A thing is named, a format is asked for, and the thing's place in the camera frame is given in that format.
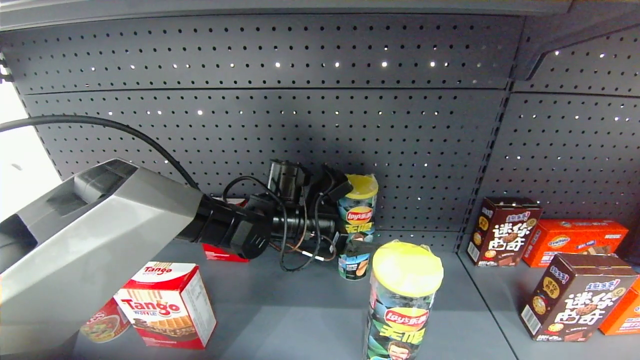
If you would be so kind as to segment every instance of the lay's logo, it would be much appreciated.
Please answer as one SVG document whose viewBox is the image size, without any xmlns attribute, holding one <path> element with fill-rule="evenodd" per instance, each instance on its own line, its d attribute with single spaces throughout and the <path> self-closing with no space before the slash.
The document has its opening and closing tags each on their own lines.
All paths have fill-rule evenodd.
<svg viewBox="0 0 640 360">
<path fill-rule="evenodd" d="M 420 329 L 427 323 L 429 310 L 410 307 L 395 307 L 385 311 L 385 321 L 392 327 Z"/>
<path fill-rule="evenodd" d="M 373 209 L 366 206 L 358 206 L 347 212 L 347 222 L 351 225 L 367 223 L 373 217 Z"/>
<path fill-rule="evenodd" d="M 553 240 L 549 242 L 549 247 L 551 247 L 552 249 L 559 249 L 565 246 L 566 243 L 569 242 L 569 240 L 571 239 L 567 235 L 556 236 L 555 238 L 553 238 Z"/>
</svg>

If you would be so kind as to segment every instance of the cookie image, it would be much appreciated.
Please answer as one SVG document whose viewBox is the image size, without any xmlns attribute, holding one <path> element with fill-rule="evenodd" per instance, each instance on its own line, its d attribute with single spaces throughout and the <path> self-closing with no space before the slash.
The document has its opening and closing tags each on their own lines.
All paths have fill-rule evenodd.
<svg viewBox="0 0 640 360">
<path fill-rule="evenodd" d="M 506 242 L 506 243 L 511 243 L 513 241 L 515 241 L 518 238 L 518 233 L 510 233 L 507 236 L 502 238 L 502 241 Z"/>
<path fill-rule="evenodd" d="M 575 310 L 576 315 L 584 316 L 591 314 L 598 306 L 596 304 L 589 304 L 587 306 L 579 307 Z"/>
<path fill-rule="evenodd" d="M 626 292 L 627 292 L 627 289 L 626 289 L 626 288 L 617 288 L 617 289 L 614 289 L 614 290 L 611 292 L 611 295 L 612 295 L 613 297 L 621 297 L 621 296 L 622 296 L 622 295 L 624 295 Z"/>
<path fill-rule="evenodd" d="M 486 231 L 489 228 L 489 220 L 487 220 L 486 217 L 478 218 L 478 226 L 480 229 Z"/>
<path fill-rule="evenodd" d="M 364 272 L 367 271 L 367 265 L 369 264 L 369 260 L 365 260 L 358 265 L 358 270 L 356 270 L 357 276 L 363 276 Z"/>
<path fill-rule="evenodd" d="M 547 304 L 545 303 L 545 300 L 542 297 L 536 296 L 533 297 L 533 309 L 540 315 L 544 314 L 547 312 Z"/>
<path fill-rule="evenodd" d="M 553 323 L 553 324 L 549 325 L 549 327 L 547 329 L 549 331 L 552 331 L 552 332 L 559 332 L 562 329 L 564 329 L 564 324 L 563 323 Z"/>
<path fill-rule="evenodd" d="M 482 244 L 482 236 L 480 233 L 474 233 L 474 244 L 480 246 Z"/>
</svg>

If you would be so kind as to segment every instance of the orange snack box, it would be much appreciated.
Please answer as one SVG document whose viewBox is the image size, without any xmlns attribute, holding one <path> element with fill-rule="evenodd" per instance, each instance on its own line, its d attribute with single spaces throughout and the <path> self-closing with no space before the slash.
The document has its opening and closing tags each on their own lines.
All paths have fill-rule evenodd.
<svg viewBox="0 0 640 360">
<path fill-rule="evenodd" d="M 637 280 L 604 320 L 605 335 L 640 334 L 640 280 Z"/>
<path fill-rule="evenodd" d="M 522 260 L 532 268 L 547 267 L 559 252 L 612 254 L 628 229 L 613 220 L 541 219 Z"/>
</svg>

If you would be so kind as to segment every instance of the pringles-style chip canister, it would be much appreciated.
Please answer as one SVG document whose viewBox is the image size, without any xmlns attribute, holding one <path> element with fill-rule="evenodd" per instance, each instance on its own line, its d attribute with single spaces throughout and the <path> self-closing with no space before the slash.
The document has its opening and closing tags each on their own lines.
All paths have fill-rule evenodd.
<svg viewBox="0 0 640 360">
<path fill-rule="evenodd" d="M 414 359 L 444 270 L 426 245 L 394 240 L 373 255 L 364 360 Z"/>
<path fill-rule="evenodd" d="M 373 175 L 347 175 L 353 190 L 338 200 L 338 211 L 344 221 L 349 241 L 373 241 L 373 214 L 376 208 L 378 182 Z M 367 275 L 370 254 L 340 255 L 338 272 L 347 280 L 360 280 Z"/>
</svg>

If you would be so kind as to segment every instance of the pegboard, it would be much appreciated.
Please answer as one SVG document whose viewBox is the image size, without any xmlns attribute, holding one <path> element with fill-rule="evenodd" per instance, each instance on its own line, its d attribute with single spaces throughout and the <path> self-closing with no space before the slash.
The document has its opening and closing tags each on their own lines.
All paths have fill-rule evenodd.
<svg viewBox="0 0 640 360">
<path fill-rule="evenodd" d="M 639 106 L 634 98 L 513 94 L 479 199 L 526 196 L 545 217 L 632 227 L 640 215 Z"/>
<path fill-rule="evenodd" d="M 640 26 L 547 53 L 517 92 L 640 96 Z"/>
<path fill-rule="evenodd" d="M 30 115 L 106 117 L 172 152 L 207 193 L 266 180 L 269 159 L 327 162 L 380 182 L 380 229 L 462 229 L 490 143 L 500 90 L 163 90 L 28 95 Z M 122 157 L 183 181 L 146 144 L 112 129 L 38 126 L 62 178 Z M 240 184 L 238 194 L 257 192 Z"/>
<path fill-rule="evenodd" d="M 2 34 L 23 94 L 171 88 L 504 88 L 523 20 L 238 15 Z"/>
</svg>

